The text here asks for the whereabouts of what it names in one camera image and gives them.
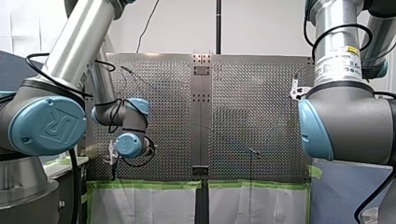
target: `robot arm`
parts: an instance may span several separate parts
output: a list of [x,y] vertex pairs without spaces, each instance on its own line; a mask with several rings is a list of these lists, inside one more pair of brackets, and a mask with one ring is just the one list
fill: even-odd
[[[391,1],[373,1],[370,4],[368,28],[373,32],[373,41],[361,53],[361,67],[365,78],[384,77],[388,71],[385,56],[396,35],[396,6]],[[363,43],[367,43],[366,34]]]
[[[321,39],[314,49],[315,86],[299,104],[303,148],[311,157],[396,164],[394,100],[375,99],[374,90],[362,82],[361,69],[371,77],[382,76],[384,57],[369,59],[387,51],[395,35],[395,3],[386,1],[387,10],[393,10],[379,19],[372,10],[379,11],[379,2],[384,1],[311,1],[309,18]],[[356,23],[363,8],[372,14],[369,27],[374,38],[361,61]]]
[[45,61],[47,77],[27,78],[12,101],[0,106],[0,154],[56,155],[73,147],[85,133],[82,92],[92,74],[95,110],[102,125],[122,126],[116,149],[127,158],[147,154],[145,138],[149,103],[143,99],[117,101],[100,49],[110,23],[128,1],[79,0]]

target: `pegboard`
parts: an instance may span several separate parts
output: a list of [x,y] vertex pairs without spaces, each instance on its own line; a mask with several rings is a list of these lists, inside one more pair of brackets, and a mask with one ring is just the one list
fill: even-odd
[[[212,57],[209,178],[306,182],[294,73],[309,58]],[[299,78],[312,86],[312,69]]]
[[[117,70],[112,73],[119,98],[138,97],[149,101],[148,136],[157,145],[153,160],[141,168],[120,161],[119,178],[149,180],[191,180],[191,55],[108,55]],[[133,74],[120,69],[125,66]],[[111,169],[104,160],[110,140],[120,129],[108,133],[107,127],[93,126],[97,157],[90,161],[89,179],[109,179]],[[128,160],[140,164],[144,159]]]
[[[120,162],[117,176],[191,180],[193,165],[208,165],[211,179],[307,182],[310,161],[301,148],[298,107],[289,93],[293,74],[309,59],[206,57],[201,64],[190,54],[108,55],[117,66],[112,77],[119,97],[150,101],[148,135],[158,145],[151,163],[132,168]],[[308,70],[300,76],[302,85],[313,84]],[[92,107],[90,100],[87,110]],[[95,147],[97,157],[90,161],[88,178],[109,179],[111,169],[104,160],[110,139],[120,133],[90,125],[87,146]],[[261,154],[252,162],[251,149]]]

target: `metal bracket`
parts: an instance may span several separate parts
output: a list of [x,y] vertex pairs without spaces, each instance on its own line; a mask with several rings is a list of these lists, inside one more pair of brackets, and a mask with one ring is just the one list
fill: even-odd
[[194,66],[195,76],[209,76],[210,67],[209,66]]
[[209,175],[209,167],[207,165],[192,166],[192,175]]

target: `vertical metal bar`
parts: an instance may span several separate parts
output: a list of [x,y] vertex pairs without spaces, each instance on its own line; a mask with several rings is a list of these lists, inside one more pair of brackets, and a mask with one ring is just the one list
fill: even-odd
[[216,3],[216,54],[221,54],[221,0]]

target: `black rubber hose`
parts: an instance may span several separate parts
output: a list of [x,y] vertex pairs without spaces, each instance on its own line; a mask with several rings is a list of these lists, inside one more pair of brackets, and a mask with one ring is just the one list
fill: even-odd
[[71,224],[78,223],[78,211],[80,205],[80,175],[77,164],[77,156],[74,149],[69,150],[70,161],[72,162],[72,171],[73,171],[73,212],[72,212],[72,220]]
[[392,182],[395,176],[396,176],[396,170],[392,168],[392,172],[390,172],[390,174],[384,180],[384,182],[382,182],[382,184],[356,209],[354,218],[357,223],[361,224],[360,221],[361,211],[363,211],[363,209],[367,206],[367,204],[369,204],[374,198],[376,198],[376,196],[378,196],[378,194],[381,193],[382,190],[384,190],[390,182]]

